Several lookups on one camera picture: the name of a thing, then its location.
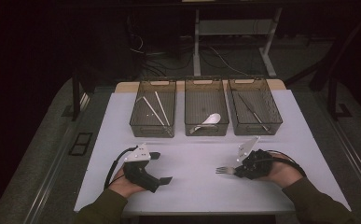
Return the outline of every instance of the white spoon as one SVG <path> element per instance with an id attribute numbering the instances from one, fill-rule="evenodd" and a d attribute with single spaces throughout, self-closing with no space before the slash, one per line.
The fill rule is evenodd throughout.
<path id="1" fill-rule="evenodd" d="M 217 124 L 221 120 L 220 114 L 214 113 L 209 116 L 202 124 L 199 124 L 189 130 L 189 133 L 194 133 L 199 128 L 201 128 L 204 124 Z"/>

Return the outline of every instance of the table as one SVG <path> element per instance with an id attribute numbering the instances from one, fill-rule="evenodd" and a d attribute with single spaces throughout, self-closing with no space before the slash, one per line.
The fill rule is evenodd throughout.
<path id="1" fill-rule="evenodd" d="M 291 156 L 306 171 L 314 185 L 343 203 L 340 187 L 330 172 L 291 91 L 280 80 L 269 80 L 272 95 L 284 123 L 276 135 L 261 136 L 256 147 L 279 150 Z M 129 120 L 138 83 L 119 83 L 108 103 L 101 130 L 80 189 L 75 211 L 94 202 L 104 188 L 113 160 L 128 147 L 147 143 L 161 154 L 146 170 L 156 178 L 173 176 L 156 193 L 135 194 L 125 207 L 125 216 L 148 215 L 262 215 L 294 212 L 294 205 L 271 182 L 217 175 L 219 166 L 237 166 L 238 146 L 254 136 L 235 136 L 232 124 L 226 136 L 187 137 L 184 117 L 184 81 L 178 81 L 174 138 L 136 138 Z"/>

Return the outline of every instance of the fork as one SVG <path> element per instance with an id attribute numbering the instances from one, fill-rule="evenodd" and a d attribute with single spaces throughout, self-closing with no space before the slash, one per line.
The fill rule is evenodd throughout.
<path id="1" fill-rule="evenodd" d="M 233 167 L 230 166 L 222 166 L 215 168 L 216 174 L 222 174 L 222 175 L 233 175 L 235 174 L 236 170 Z"/>

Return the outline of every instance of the forearm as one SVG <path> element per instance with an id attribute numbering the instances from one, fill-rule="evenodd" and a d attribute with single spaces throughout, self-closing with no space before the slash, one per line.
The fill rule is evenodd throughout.
<path id="1" fill-rule="evenodd" d="M 78 212 L 75 224 L 119 223 L 127 202 L 123 196 L 106 189 L 94 203 Z"/>
<path id="2" fill-rule="evenodd" d="M 320 192 L 306 177 L 283 192 L 294 203 L 301 223 L 355 223 L 345 206 Z"/>

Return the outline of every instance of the person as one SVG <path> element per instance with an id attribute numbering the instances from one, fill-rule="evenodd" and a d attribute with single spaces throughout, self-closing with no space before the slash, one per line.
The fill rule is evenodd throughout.
<path id="1" fill-rule="evenodd" d="M 281 154 L 272 156 L 287 159 Z M 94 203 L 78 212 L 75 224 L 120 223 L 127 199 L 145 190 L 131 183 L 123 174 L 122 168 L 119 169 L 114 177 L 117 180 Z M 288 164 L 275 161 L 269 175 L 260 179 L 272 181 L 282 188 L 283 193 L 294 203 L 300 223 L 351 224 L 357 221 L 343 204 L 320 192 L 307 177 Z"/>

